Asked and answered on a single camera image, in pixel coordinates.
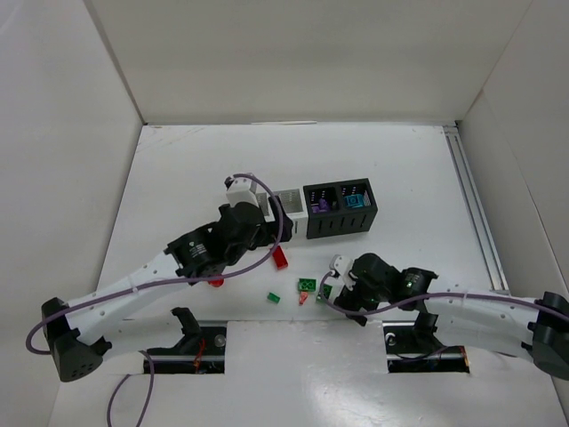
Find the green curved lego brick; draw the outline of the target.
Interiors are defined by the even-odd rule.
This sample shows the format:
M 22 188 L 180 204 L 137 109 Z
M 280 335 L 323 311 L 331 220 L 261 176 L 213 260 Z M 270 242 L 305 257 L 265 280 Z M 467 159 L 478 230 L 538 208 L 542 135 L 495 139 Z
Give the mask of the green curved lego brick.
M 301 293 L 314 293 L 317 290 L 317 281 L 313 278 L 300 278 L 297 287 Z

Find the purple rectangular lego brick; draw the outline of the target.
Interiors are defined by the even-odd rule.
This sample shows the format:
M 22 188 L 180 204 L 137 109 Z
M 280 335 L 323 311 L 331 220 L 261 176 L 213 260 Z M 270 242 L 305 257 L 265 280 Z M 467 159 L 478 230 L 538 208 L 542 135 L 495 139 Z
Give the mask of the purple rectangular lego brick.
M 331 207 L 325 198 L 319 198 L 311 208 L 314 214 L 328 213 L 331 211 Z

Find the teal rounded lego piece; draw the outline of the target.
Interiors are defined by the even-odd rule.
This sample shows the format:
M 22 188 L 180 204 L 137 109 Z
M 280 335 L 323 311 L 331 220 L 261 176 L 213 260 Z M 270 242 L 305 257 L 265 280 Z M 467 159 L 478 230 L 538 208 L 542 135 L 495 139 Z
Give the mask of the teal rounded lego piece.
M 345 196 L 344 203 L 350 209 L 365 207 L 365 199 L 361 194 Z

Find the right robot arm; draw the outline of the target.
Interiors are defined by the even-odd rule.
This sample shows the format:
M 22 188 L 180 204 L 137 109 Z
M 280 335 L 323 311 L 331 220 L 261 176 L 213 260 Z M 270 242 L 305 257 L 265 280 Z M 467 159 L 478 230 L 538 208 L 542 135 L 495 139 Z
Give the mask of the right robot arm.
M 552 377 L 568 377 L 568 301 L 560 294 L 533 299 L 477 293 L 431 270 L 397 270 L 372 253 L 336 255 L 327 275 L 343 285 L 330 307 L 360 326 L 389 310 L 414 312 L 414 334 L 425 344 L 498 352 Z

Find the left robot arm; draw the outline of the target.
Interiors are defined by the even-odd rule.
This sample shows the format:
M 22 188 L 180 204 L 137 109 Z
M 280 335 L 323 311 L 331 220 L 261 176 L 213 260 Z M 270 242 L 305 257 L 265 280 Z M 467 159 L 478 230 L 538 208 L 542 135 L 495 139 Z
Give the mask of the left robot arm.
M 169 243 L 165 250 L 99 293 L 64 302 L 54 297 L 41 307 L 40 329 L 59 378 L 77 381 L 117 352 L 111 335 L 120 322 L 158 299 L 199 282 L 224 279 L 223 271 L 259 247 L 275 250 L 293 234 L 293 221 L 278 198 L 269 204 L 274 221 L 248 202 L 225 204 L 220 218 Z

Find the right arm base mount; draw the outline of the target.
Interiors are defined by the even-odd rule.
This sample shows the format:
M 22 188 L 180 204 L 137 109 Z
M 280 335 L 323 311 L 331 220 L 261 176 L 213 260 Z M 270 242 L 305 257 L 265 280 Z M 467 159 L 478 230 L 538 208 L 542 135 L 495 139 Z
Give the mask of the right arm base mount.
M 414 321 L 382 324 L 390 374 L 468 374 L 469 362 L 461 346 L 445 346 L 435 336 L 436 315 L 420 313 Z

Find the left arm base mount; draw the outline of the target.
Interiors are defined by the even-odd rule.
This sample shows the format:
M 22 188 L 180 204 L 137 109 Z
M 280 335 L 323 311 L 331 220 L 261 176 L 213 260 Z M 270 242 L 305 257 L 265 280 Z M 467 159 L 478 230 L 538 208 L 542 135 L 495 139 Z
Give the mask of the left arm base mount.
M 220 321 L 198 322 L 188 308 L 174 308 L 174 331 L 180 332 L 172 345 L 146 350 L 158 375 L 222 375 L 228 324 Z

